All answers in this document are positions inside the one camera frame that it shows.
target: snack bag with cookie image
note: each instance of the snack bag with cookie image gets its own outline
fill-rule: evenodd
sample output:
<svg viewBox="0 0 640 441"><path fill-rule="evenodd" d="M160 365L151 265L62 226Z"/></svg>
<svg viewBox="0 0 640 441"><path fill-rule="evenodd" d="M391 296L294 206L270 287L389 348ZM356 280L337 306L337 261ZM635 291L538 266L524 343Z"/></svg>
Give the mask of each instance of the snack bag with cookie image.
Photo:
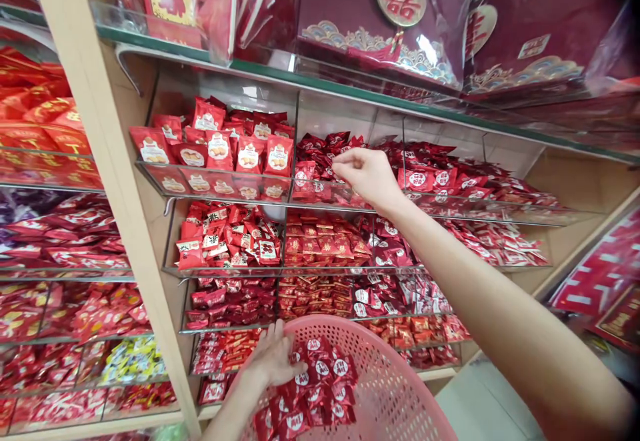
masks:
<svg viewBox="0 0 640 441"><path fill-rule="evenodd" d="M267 163L264 174L291 177L293 139L270 135L267 139Z"/></svg>
<svg viewBox="0 0 640 441"><path fill-rule="evenodd" d="M225 123L226 115L224 108L209 104L202 97L196 97L191 126L201 131L219 131Z"/></svg>
<svg viewBox="0 0 640 441"><path fill-rule="evenodd" d="M173 146L173 155L180 164L205 167L207 146L196 143L180 143Z"/></svg>
<svg viewBox="0 0 640 441"><path fill-rule="evenodd" d="M235 170L246 173L262 173L261 156L267 143L254 137L240 136Z"/></svg>
<svg viewBox="0 0 640 441"><path fill-rule="evenodd" d="M179 144L182 138L182 121L180 116L155 115L153 116L153 127L162 129L169 145Z"/></svg>
<svg viewBox="0 0 640 441"><path fill-rule="evenodd" d="M129 133L144 162L175 164L173 154L169 151L162 129L159 127L134 126L129 128Z"/></svg>
<svg viewBox="0 0 640 441"><path fill-rule="evenodd" d="M233 171L228 131L207 131L207 155L209 169Z"/></svg>

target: red snack bag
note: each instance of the red snack bag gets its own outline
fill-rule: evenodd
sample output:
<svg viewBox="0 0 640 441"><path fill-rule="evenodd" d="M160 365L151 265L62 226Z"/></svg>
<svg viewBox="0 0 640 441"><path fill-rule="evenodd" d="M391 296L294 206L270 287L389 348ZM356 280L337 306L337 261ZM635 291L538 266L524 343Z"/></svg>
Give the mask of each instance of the red snack bag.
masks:
<svg viewBox="0 0 640 441"><path fill-rule="evenodd" d="M353 414L353 408L351 406L343 406L337 401L334 401L331 403L330 418L331 418L332 426L337 426L338 424L355 423L355 415Z"/></svg>
<svg viewBox="0 0 640 441"><path fill-rule="evenodd" d="M162 129L170 145L178 144L182 139L182 117L170 115L153 116L153 127Z"/></svg>
<svg viewBox="0 0 640 441"><path fill-rule="evenodd" d="M199 238L191 238L179 240L175 245L180 253L178 261L179 270L188 270L192 268L201 268L205 266L202 258L202 249Z"/></svg>
<svg viewBox="0 0 640 441"><path fill-rule="evenodd" d="M207 160L207 146L196 143L174 144L173 155L180 164L194 167L205 167L205 162Z"/></svg>
<svg viewBox="0 0 640 441"><path fill-rule="evenodd" d="M262 153L266 143L254 137L240 136L238 142L238 159L235 170L238 172L260 174Z"/></svg>
<svg viewBox="0 0 640 441"><path fill-rule="evenodd" d="M267 163L264 174L291 176L292 155L293 139L270 135L267 138Z"/></svg>
<svg viewBox="0 0 640 441"><path fill-rule="evenodd" d="M144 162L174 164L162 129L156 127L130 127L129 133Z"/></svg>
<svg viewBox="0 0 640 441"><path fill-rule="evenodd" d="M194 127L187 126L185 127L185 135L187 137L186 141L188 143L196 143L196 144L206 144L207 136L204 131L200 129L195 129Z"/></svg>
<svg viewBox="0 0 640 441"><path fill-rule="evenodd" d="M196 97L191 126L201 131L219 131L225 123L226 114L223 108L207 103L202 97Z"/></svg>
<svg viewBox="0 0 640 441"><path fill-rule="evenodd" d="M430 192L433 189L433 174L430 172L405 171L398 169L398 185L400 189L416 192Z"/></svg>
<svg viewBox="0 0 640 441"><path fill-rule="evenodd" d="M229 133L226 131L207 132L207 167L221 171L233 171L233 158L231 157L231 143Z"/></svg>

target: red packaging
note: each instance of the red packaging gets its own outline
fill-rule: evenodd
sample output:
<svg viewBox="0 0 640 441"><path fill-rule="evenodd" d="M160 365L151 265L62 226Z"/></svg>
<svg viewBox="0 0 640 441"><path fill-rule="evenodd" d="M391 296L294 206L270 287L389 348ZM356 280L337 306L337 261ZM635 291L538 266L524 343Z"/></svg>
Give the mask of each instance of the red packaging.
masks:
<svg viewBox="0 0 640 441"><path fill-rule="evenodd" d="M231 157L231 143L229 132L207 132L207 167L221 171L233 171L233 158Z"/></svg>
<svg viewBox="0 0 640 441"><path fill-rule="evenodd" d="M293 139L270 135L267 138L267 163L264 174L290 177L292 155Z"/></svg>
<svg viewBox="0 0 640 441"><path fill-rule="evenodd" d="M199 238L179 240L175 245L180 253L178 269L188 270L205 266Z"/></svg>
<svg viewBox="0 0 640 441"><path fill-rule="evenodd" d="M224 109L207 103L202 97L196 97L191 126L201 131L219 131L225 123L226 115Z"/></svg>
<svg viewBox="0 0 640 441"><path fill-rule="evenodd" d="M180 164L205 167L207 146L196 143L179 143L173 146L173 155Z"/></svg>
<svg viewBox="0 0 640 441"><path fill-rule="evenodd" d="M236 171L260 174L262 153L266 143L254 137L240 136Z"/></svg>
<svg viewBox="0 0 640 441"><path fill-rule="evenodd" d="M162 129L135 126L130 127L129 132L144 162L175 164Z"/></svg>
<svg viewBox="0 0 640 441"><path fill-rule="evenodd" d="M182 117L170 115L153 116L153 127L162 129L169 145L179 144L182 139Z"/></svg>
<svg viewBox="0 0 640 441"><path fill-rule="evenodd" d="M207 136L204 131L200 129L195 129L194 127L187 126L185 127L185 135L187 137L186 141L188 143L196 143L196 144L206 144Z"/></svg>

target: display shelf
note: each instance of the display shelf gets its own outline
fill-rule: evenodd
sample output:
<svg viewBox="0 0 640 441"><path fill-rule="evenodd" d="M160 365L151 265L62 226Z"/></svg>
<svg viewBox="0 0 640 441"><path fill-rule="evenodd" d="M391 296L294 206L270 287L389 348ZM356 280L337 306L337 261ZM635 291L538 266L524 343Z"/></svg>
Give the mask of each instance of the display shelf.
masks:
<svg viewBox="0 0 640 441"><path fill-rule="evenodd" d="M98 433L101 429L109 429L109 427L115 428L117 426L121 428L119 430L130 430L133 429L130 428L130 426L150 427L157 426L158 424L156 423L160 421L164 424L165 422L171 422L170 420L181 420L182 416L176 403L150 408L146 411L120 411L119 407L113 401L114 397L117 399L118 393L111 393L111 390L119 389L121 388L98 388L84 391L84 393L86 393L87 401L91 400L91 409L93 410L94 415L91 415L91 411L88 411L83 414L83 417L71 420L62 420L60 422L29 422L28 420L22 421L20 419L20 416L25 416L27 413L29 415L35 414L35 412L30 408L31 404L47 402L48 400L50 400L50 402L55 402L53 400L59 397L58 394L22 397L15 399L13 403L8 403L10 400L4 400L3 402L6 403L5 407L10 411L6 411L3 414L8 414L9 421L6 426L0 428L0 437L7 440L22 439L22 437L29 439L29 437L26 436L26 433L46 432L48 434L49 432L54 433L58 431L60 431L60 435L67 435L67 433L62 433L62 431L74 426L87 426L98 423L102 424L108 421L113 422L111 426L107 425L105 428L98 428L94 430L90 430L87 426L87 429L85 429L85 435L88 436L91 432ZM169 413L174 413L176 416L166 416ZM150 419L150 423L147 424L143 419L146 416L157 416L157 419Z"/></svg>
<svg viewBox="0 0 640 441"><path fill-rule="evenodd" d="M166 165L148 163L141 159L136 161L137 166L147 176L155 189L163 197L168 199L200 199L204 201L230 202L230 203L254 203L257 205L278 205L282 207L298 207L309 209L326 209L329 211L344 211L356 213L374 213L375 210L363 203L362 205L323 203L312 201L305 203L293 199L296 185L303 188L305 184L313 184L315 191L333 191L341 197L350 199L353 190L343 183L329 181L301 181L295 178L282 178L270 175L244 174L202 167L185 165ZM191 176L195 176L199 182L196 190L189 182ZM264 191L264 186L276 181L281 193L278 197L241 197L238 191L235 194L223 195L217 193L216 182L224 183L218 189L229 189L230 186L242 183L254 183L259 192ZM489 199L471 199L456 195L437 195L434 193L416 193L404 191L404 194L416 203L424 212L432 217L443 219L460 219L486 222L505 222L534 226L568 226L576 222L589 219L599 213L579 211L563 207L536 206L531 204L511 203Z"/></svg>
<svg viewBox="0 0 640 441"><path fill-rule="evenodd" d="M1 282L64 281L135 283L132 271L81 268L0 268Z"/></svg>
<svg viewBox="0 0 640 441"><path fill-rule="evenodd" d="M118 420L108 420L78 426L53 427L36 433L10 434L3 436L3 441L33 441L34 439L47 441L76 441L87 438L106 436L119 432L155 428L166 424L184 421L180 411L154 412L143 416L128 417Z"/></svg>
<svg viewBox="0 0 640 441"><path fill-rule="evenodd" d="M0 146L0 187L104 193L90 155Z"/></svg>
<svg viewBox="0 0 640 441"><path fill-rule="evenodd" d="M589 137L570 127L558 128L551 123L540 123L536 119L463 101L417 85L402 84L379 75L322 63L300 55L262 49L259 57L265 59L268 65L237 59L228 67L214 64L210 61L207 50L159 39L149 35L147 30L151 23L168 31L198 38L200 34L195 27L174 24L98 1L92 2L92 8L98 34L104 39L129 45L120 49L120 56L135 53L189 63L218 72L356 99L411 115L461 123L622 162L637 163L640 159L633 151L616 151L604 136ZM127 68L126 61L121 61L121 64ZM135 79L132 73L128 76Z"/></svg>

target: wrapped candy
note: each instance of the wrapped candy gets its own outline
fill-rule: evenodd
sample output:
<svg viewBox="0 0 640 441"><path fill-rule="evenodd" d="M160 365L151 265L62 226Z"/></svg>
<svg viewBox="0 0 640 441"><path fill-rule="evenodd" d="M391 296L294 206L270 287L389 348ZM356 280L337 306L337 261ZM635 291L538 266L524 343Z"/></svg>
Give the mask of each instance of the wrapped candy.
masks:
<svg viewBox="0 0 640 441"><path fill-rule="evenodd" d="M216 290L209 286L215 284ZM187 329L268 324L275 321L275 278L221 278L205 281L191 294L193 310L186 311Z"/></svg>
<svg viewBox="0 0 640 441"><path fill-rule="evenodd" d="M123 340L107 356L102 384L143 382L167 373L153 337Z"/></svg>
<svg viewBox="0 0 640 441"><path fill-rule="evenodd" d="M278 227L259 206L194 201L176 246L179 270L279 266Z"/></svg>

